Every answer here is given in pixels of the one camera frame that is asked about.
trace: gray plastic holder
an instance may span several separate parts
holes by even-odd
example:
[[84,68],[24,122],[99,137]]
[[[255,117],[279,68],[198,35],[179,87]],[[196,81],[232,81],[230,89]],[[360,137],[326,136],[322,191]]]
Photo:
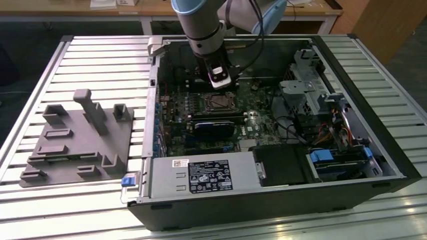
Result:
[[134,110],[126,104],[103,109],[91,90],[78,89],[83,110],[46,107],[47,121],[19,185],[26,187],[120,179],[127,173]]

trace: motherboard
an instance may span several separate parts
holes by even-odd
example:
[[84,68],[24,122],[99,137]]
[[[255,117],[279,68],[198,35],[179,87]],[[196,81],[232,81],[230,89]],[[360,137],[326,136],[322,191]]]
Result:
[[244,152],[280,144],[272,91],[256,78],[242,79],[224,91],[214,91],[199,79],[166,86],[160,103],[167,156]]

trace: white box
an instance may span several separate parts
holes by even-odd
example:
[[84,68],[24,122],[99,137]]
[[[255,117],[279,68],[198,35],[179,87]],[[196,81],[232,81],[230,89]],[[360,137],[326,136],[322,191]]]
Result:
[[139,0],[118,0],[118,5],[135,6]]
[[116,0],[91,0],[91,10],[107,10],[116,8]]

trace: wooden table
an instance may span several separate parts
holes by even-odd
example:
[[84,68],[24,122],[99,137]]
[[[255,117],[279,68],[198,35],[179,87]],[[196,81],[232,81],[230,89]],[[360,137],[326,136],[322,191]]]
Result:
[[[324,0],[286,9],[282,21],[322,22],[318,33],[328,34],[343,11]],[[171,0],[139,0],[136,6],[91,10],[90,0],[0,0],[0,22],[139,21],[143,34],[152,35],[152,21],[178,21]]]

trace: robotic arm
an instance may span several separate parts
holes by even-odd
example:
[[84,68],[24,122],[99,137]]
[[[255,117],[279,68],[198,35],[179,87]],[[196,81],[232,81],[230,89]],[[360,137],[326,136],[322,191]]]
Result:
[[[262,21],[251,2],[259,6]],[[227,25],[252,34],[260,34],[262,29],[263,34],[270,34],[279,24],[287,1],[172,0],[171,3],[196,56],[202,78],[211,82],[214,89],[224,88],[240,73],[228,61],[224,47]]]

